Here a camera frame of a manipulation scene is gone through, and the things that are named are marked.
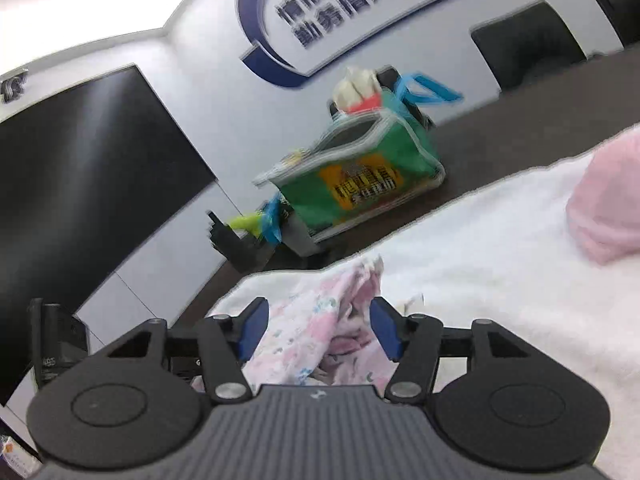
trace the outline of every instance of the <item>black screen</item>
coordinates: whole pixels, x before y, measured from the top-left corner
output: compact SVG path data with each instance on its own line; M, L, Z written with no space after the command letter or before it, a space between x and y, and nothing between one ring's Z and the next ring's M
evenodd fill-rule
M30 299L76 311L214 180L136 67L0 123L2 404L30 366Z

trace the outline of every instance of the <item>screw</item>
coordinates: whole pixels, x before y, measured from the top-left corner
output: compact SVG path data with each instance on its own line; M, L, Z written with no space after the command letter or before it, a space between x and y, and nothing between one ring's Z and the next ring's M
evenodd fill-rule
M244 384L240 383L222 383L216 387L216 396L220 399L239 399L246 392Z
M391 394L400 399L411 399L420 395L422 388L411 381L403 381L391 385Z

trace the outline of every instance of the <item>table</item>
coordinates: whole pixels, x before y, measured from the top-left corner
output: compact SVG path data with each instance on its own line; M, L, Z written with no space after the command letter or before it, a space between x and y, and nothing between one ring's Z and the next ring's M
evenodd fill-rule
M430 131L447 171L438 189L326 240L326 263L356 253L466 192L534 166L579 155L640 121L640 46L599 57L506 92ZM286 250L265 249L265 270L298 269ZM202 318L242 276L228 263L213 275L176 325Z

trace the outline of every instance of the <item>crumpled garment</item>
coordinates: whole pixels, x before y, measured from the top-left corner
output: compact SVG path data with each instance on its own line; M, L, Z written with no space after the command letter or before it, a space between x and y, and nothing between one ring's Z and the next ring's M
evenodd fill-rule
M270 305L267 330L242 369L254 392L261 384L373 384L383 392L397 364L369 322L380 294L382 260L358 260L307 290Z
M640 251L640 124L596 150L566 214L591 260L606 264Z

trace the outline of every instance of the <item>gray ribbed panel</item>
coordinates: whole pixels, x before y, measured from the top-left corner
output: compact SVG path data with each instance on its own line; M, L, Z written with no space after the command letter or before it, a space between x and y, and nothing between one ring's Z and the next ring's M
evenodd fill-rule
M319 399L311 395L326 393ZM265 386L219 406L184 448L153 465L84 473L49 464L36 480L603 480L596 469L547 475L478 465L444 444L418 408L372 386Z

